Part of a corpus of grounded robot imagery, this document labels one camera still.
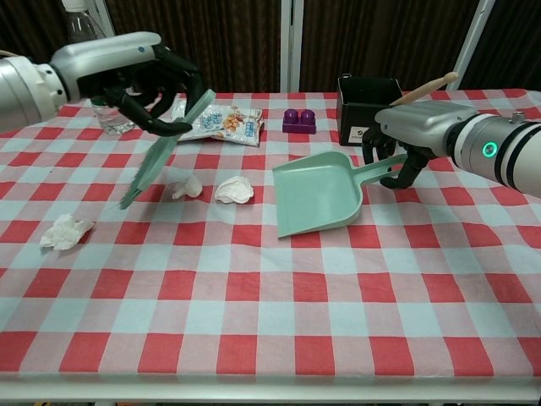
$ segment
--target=dustpan handle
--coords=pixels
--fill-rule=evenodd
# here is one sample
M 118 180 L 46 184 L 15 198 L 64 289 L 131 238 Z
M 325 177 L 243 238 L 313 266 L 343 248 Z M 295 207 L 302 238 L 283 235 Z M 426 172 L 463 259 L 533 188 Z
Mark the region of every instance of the dustpan handle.
M 363 167 L 358 167 L 353 169 L 352 174 L 355 179 L 356 184 L 368 184 L 377 182 L 382 178 L 388 176 L 396 176 L 400 169 L 396 171 L 388 171 L 388 169 L 394 165 L 399 165 L 406 161 L 407 155 L 401 154 L 396 156 L 391 156 L 390 158 L 383 159 Z

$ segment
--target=purple building block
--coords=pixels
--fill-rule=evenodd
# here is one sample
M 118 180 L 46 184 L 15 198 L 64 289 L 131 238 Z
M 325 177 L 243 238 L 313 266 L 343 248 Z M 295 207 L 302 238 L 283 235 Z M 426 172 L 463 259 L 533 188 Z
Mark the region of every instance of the purple building block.
M 315 134 L 315 113 L 312 110 L 303 110 L 299 118 L 297 110 L 288 108 L 284 112 L 281 131 L 284 133 Z

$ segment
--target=green led light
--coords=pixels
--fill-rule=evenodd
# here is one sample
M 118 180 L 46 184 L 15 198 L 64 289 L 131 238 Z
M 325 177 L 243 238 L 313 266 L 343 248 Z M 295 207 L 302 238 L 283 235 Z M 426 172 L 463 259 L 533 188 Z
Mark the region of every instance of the green led light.
M 483 146 L 483 155 L 487 158 L 493 157 L 496 152 L 498 152 L 498 145 L 495 142 L 490 141 Z

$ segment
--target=mint green dustpan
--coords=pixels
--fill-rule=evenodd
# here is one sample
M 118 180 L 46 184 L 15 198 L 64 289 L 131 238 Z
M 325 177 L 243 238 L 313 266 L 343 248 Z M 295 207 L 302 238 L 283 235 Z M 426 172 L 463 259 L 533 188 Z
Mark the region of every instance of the mint green dustpan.
M 399 171 L 389 168 L 404 161 L 405 154 L 354 167 L 346 154 L 329 151 L 275 167 L 278 238 L 355 221 L 363 203 L 361 185 L 396 176 Z

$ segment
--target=wooden stick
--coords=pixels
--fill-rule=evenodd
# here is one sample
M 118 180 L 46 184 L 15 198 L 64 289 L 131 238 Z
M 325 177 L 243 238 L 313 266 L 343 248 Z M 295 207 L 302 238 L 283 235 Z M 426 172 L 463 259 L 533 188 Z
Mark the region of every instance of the wooden stick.
M 449 72 L 443 78 L 431 80 L 430 82 L 425 83 L 424 85 L 418 87 L 414 91 L 410 91 L 405 96 L 402 96 L 400 99 L 393 101 L 391 103 L 391 106 L 397 106 L 399 104 L 408 104 L 411 102 L 415 102 L 417 99 L 423 96 L 427 96 L 433 91 L 437 91 L 440 87 L 449 85 L 450 83 L 454 82 L 457 79 L 458 79 L 457 72 Z

